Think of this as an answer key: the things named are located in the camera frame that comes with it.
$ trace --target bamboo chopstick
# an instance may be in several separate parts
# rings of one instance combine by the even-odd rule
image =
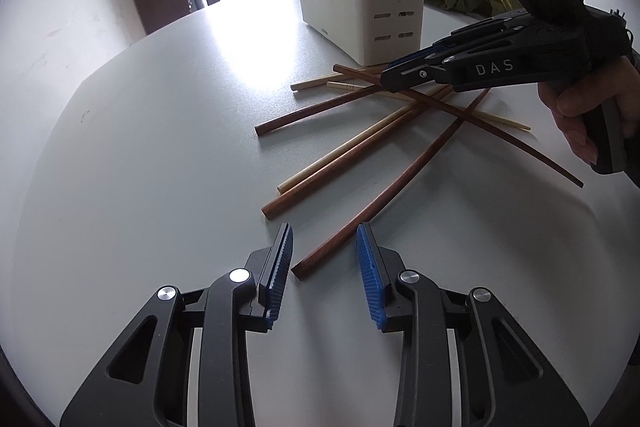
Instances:
[[[345,74],[351,73],[355,78],[365,80],[366,82],[369,82],[377,86],[380,85],[380,80],[377,77],[363,71],[351,70],[351,68],[346,68],[344,66],[341,66],[340,64],[336,64],[334,66],[334,71],[338,71],[338,73],[345,73]],[[511,145],[516,146],[518,149],[528,153],[529,155],[533,156],[533,158],[551,167],[554,171],[558,172],[559,174],[562,174],[562,176],[567,178],[572,183],[578,185],[578,187],[580,188],[584,187],[584,183],[582,183],[578,178],[576,178],[573,174],[571,174],[571,172],[559,166],[556,162],[547,158],[541,152],[535,150],[532,146],[527,145],[522,140],[519,140],[514,136],[511,136],[509,133],[496,127],[495,125],[485,122],[484,120],[481,120],[480,118],[472,114],[468,114],[465,111],[458,109],[457,107],[452,107],[450,105],[447,105],[447,103],[441,102],[440,100],[435,100],[432,96],[428,96],[422,92],[419,92],[413,89],[406,89],[401,92],[402,94],[410,96],[412,99],[416,100],[417,102],[422,102],[422,103],[431,105],[432,107],[437,107],[438,109],[444,112],[447,112],[457,118],[463,118],[463,120],[466,120],[469,123],[472,123],[476,127],[479,127],[480,129],[485,130],[488,133],[491,133],[494,136],[497,136],[498,138],[502,138],[503,140],[510,143]]]
[[[378,92],[379,90],[382,90],[380,86],[369,86],[359,91],[351,91],[345,94],[341,94],[340,96],[336,96],[335,98],[331,98],[330,100],[325,100],[324,102],[315,103],[314,105],[309,105],[308,107],[303,107],[302,109],[290,112],[289,114],[285,114],[268,122],[256,125],[254,128],[255,134],[257,134],[258,136],[262,136],[263,134],[267,134],[268,132],[279,129],[280,127],[284,127],[285,125],[288,125],[295,121],[302,120],[303,118],[307,118],[308,116],[318,114],[319,112],[326,111],[334,107],[338,107],[343,103],[352,102],[353,100],[363,98],[365,96]]]
[[[443,89],[438,93],[442,96],[446,96],[452,91],[450,86]],[[342,156],[336,158],[331,163],[325,165],[319,171],[314,172],[308,178],[295,185],[293,188],[287,190],[284,194],[279,195],[273,201],[265,204],[262,208],[262,213],[267,219],[274,219],[281,213],[291,208],[294,204],[302,201],[309,194],[312,194],[318,188],[322,187],[325,183],[333,180],[340,172],[353,166],[356,161],[373,146],[380,143],[383,139],[398,130],[401,126],[412,121],[420,113],[424,112],[424,106],[420,107],[420,104],[412,103],[411,110],[402,115],[397,120],[391,122],[386,127],[383,127],[377,133],[372,134],[361,143],[357,144],[353,149],[347,151]]]
[[[341,82],[327,82],[326,87],[330,87],[332,89],[345,90],[345,91],[357,91],[363,88],[363,86],[358,86],[357,84],[343,84]],[[412,100],[407,95],[401,94],[399,92],[379,91],[376,94],[380,96],[386,96],[387,98],[396,98],[398,100],[404,100],[404,101]],[[450,103],[449,105],[452,105],[453,107],[457,107],[458,109],[464,109],[463,106],[455,103]],[[475,110],[473,114],[478,118],[482,118],[483,120],[486,120],[486,121],[501,123],[502,125],[506,125],[507,127],[513,127],[514,129],[520,129],[522,131],[527,131],[527,132],[531,131],[531,127],[529,127],[528,125],[524,125],[523,123],[516,122],[514,120],[509,120],[508,118],[497,116],[496,114],[491,114],[490,112]]]
[[[465,109],[465,114],[471,114],[473,110],[478,106],[482,99],[489,92],[489,89],[485,89],[481,92],[476,99]],[[335,252],[344,245],[353,235],[356,233],[356,229],[363,221],[370,221],[376,214],[380,212],[385,206],[387,206],[393,198],[395,198],[400,191],[405,188],[409,182],[415,178],[415,176],[427,165],[427,163],[436,155],[436,153],[442,149],[444,144],[455,134],[455,132],[464,123],[463,118],[457,118],[446,130],[436,138],[436,140],[423,152],[400,176],[380,195],[371,201],[364,210],[359,212],[353,219],[350,220],[344,227],[342,227],[335,235],[322,243],[312,253],[307,255],[302,261],[296,264],[291,271],[300,280],[309,277],[316,269],[318,269],[322,263],[330,259]]]
[[[434,89],[430,90],[429,95],[435,96],[438,92],[441,92],[443,89],[447,89],[447,86],[436,86]],[[449,94],[451,91],[452,91],[452,88],[449,87],[449,89],[447,89],[447,94]],[[383,118],[378,123],[373,124],[371,127],[365,129],[358,135],[354,136],[347,142],[343,143],[342,145],[340,145],[340,147],[335,148],[330,153],[327,153],[324,156],[322,156],[320,159],[314,161],[311,165],[309,165],[308,167],[305,167],[304,169],[302,169],[302,171],[298,172],[297,174],[294,174],[288,180],[278,185],[278,192],[280,194],[284,194],[284,192],[287,192],[287,190],[289,190],[290,188],[293,188],[294,186],[298,185],[301,181],[307,179],[314,172],[318,172],[325,165],[328,165],[339,156],[353,149],[358,143],[363,142],[369,136],[372,136],[372,134],[375,134],[377,131],[379,131],[383,127],[387,126],[388,124],[400,118],[402,115],[404,115],[409,110],[411,110],[411,108],[414,105],[415,104],[411,103],[411,104],[405,105],[404,107],[401,107],[397,111],[391,113],[388,117]]]
[[[367,71],[367,73],[378,74],[381,71],[384,71],[386,67],[387,64],[380,64],[378,66],[360,68],[359,71]],[[326,74],[325,76],[318,76],[317,78],[312,78],[310,80],[303,80],[302,82],[296,82],[295,84],[291,84],[289,87],[292,91],[300,91],[303,89],[308,89],[309,87],[324,86],[324,84],[326,84],[330,80],[338,82],[339,80],[351,80],[352,78],[353,76],[351,76],[350,74],[333,73]]]

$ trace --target device grip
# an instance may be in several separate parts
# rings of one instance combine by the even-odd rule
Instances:
[[[620,111],[615,98],[582,115],[587,135],[598,149],[598,161],[591,168],[598,174],[622,172],[626,168],[625,143]]]

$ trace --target human hand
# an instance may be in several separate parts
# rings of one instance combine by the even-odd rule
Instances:
[[[591,72],[559,96],[546,82],[540,82],[538,94],[571,150],[587,164],[596,163],[598,150],[587,136],[580,115],[615,97],[623,136],[633,137],[640,126],[640,73],[626,57]]]

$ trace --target ribbed blue rubber pad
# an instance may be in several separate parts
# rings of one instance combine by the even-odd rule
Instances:
[[[284,286],[287,284],[289,265],[293,256],[293,229],[289,227],[287,235],[282,242],[280,255],[273,266],[273,274],[266,288],[268,298],[268,310],[266,315],[267,327],[273,328],[273,323],[280,315],[280,305],[284,295]]]
[[[381,330],[386,323],[384,286],[378,267],[373,258],[373,252],[367,233],[362,225],[358,227],[356,233],[356,251],[358,252],[358,262],[360,263],[360,273],[362,275],[362,284],[364,285],[364,293],[367,296],[369,304],[369,314]]]

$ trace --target black sleeve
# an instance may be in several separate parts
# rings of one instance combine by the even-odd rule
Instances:
[[[640,55],[634,51],[634,66],[640,72]],[[631,181],[640,187],[640,129],[633,138],[625,140],[626,170]]]

